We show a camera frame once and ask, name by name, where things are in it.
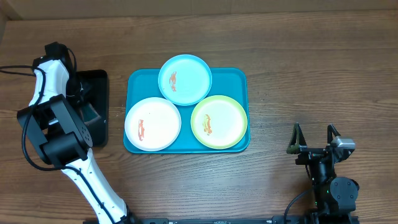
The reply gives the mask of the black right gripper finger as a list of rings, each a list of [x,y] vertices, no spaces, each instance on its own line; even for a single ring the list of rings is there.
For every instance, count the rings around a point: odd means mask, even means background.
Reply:
[[[303,132],[299,123],[295,123],[293,127],[292,137],[287,147],[286,153],[288,154],[300,154],[307,148],[307,143],[303,136]]]
[[[327,143],[330,146],[337,146],[338,140],[340,139],[340,133],[336,130],[333,124],[329,124],[327,127]]]

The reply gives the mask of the white plate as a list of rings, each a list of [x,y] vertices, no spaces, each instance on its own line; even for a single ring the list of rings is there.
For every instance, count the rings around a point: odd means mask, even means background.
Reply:
[[[128,111],[124,131],[136,148],[155,152],[169,147],[178,137],[182,119],[177,107],[159,97],[145,98]]]

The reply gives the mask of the light blue plate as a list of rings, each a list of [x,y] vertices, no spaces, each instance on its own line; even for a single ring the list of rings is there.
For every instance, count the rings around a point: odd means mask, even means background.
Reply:
[[[158,75],[161,94],[175,105],[197,104],[210,92],[212,72],[200,57],[190,54],[168,59]]]

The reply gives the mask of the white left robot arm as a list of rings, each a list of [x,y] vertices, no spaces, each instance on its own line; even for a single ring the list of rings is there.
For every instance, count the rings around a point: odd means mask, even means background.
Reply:
[[[35,91],[18,111],[22,142],[30,141],[44,171],[60,170],[80,189],[97,223],[137,223],[100,171],[94,147],[108,142],[109,78],[104,70],[79,72],[73,52],[54,42],[33,61]]]

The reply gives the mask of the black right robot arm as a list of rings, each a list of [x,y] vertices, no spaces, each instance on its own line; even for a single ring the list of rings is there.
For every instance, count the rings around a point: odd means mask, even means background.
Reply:
[[[305,223],[354,223],[351,212],[356,210],[359,184],[347,177],[338,177],[335,164],[349,158],[356,147],[350,138],[343,138],[336,128],[327,127],[327,144],[324,148],[307,146],[298,123],[294,124],[288,154],[295,154],[297,165],[304,165],[312,182],[316,209],[310,211]]]

